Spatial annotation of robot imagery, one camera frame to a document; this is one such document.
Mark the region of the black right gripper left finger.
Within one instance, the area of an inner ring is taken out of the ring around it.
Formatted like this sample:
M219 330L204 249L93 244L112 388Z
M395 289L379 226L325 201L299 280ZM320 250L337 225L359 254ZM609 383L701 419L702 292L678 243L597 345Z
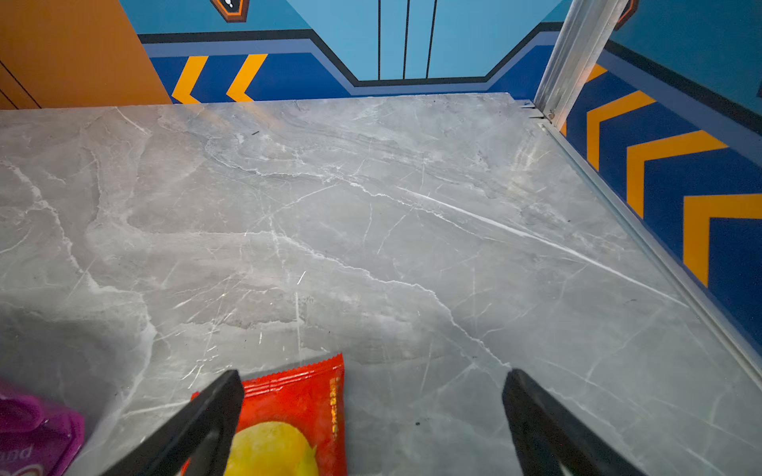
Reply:
M243 400L239 373L224 372L105 474L224 474Z

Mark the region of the purple grape candy bag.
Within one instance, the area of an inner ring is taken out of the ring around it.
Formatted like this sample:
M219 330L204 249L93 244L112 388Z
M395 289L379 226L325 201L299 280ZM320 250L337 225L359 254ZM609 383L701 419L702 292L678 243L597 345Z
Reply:
M81 414L1 384L3 475L63 475L84 443Z

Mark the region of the red snack packet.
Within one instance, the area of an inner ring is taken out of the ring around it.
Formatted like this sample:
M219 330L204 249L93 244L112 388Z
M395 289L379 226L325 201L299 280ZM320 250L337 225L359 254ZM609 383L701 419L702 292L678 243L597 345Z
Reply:
M342 354L246 380L226 475L345 475Z

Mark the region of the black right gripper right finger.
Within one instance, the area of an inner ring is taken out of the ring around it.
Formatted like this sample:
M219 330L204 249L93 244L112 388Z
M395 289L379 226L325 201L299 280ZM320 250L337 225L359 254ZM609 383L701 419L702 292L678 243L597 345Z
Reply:
M521 369L508 372L502 403L525 475L641 475Z

